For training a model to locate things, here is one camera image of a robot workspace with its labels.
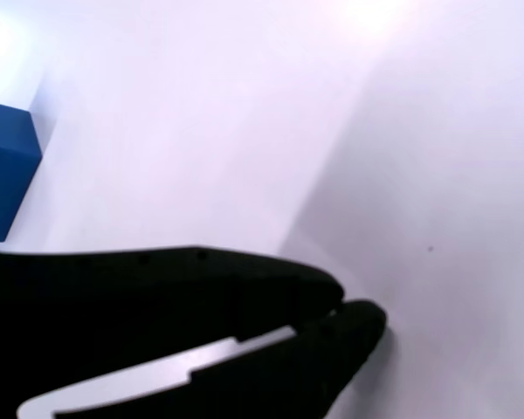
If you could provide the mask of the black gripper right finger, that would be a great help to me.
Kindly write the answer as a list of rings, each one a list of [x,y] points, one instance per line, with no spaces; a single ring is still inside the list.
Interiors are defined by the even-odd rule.
[[[194,371],[186,385],[61,418],[323,418],[377,347],[387,314],[370,300],[277,344]]]

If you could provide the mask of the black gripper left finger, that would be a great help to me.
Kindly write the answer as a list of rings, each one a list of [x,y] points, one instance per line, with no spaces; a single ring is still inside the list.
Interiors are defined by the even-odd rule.
[[[0,418],[81,381],[300,326],[343,296],[318,268],[213,248],[0,252]]]

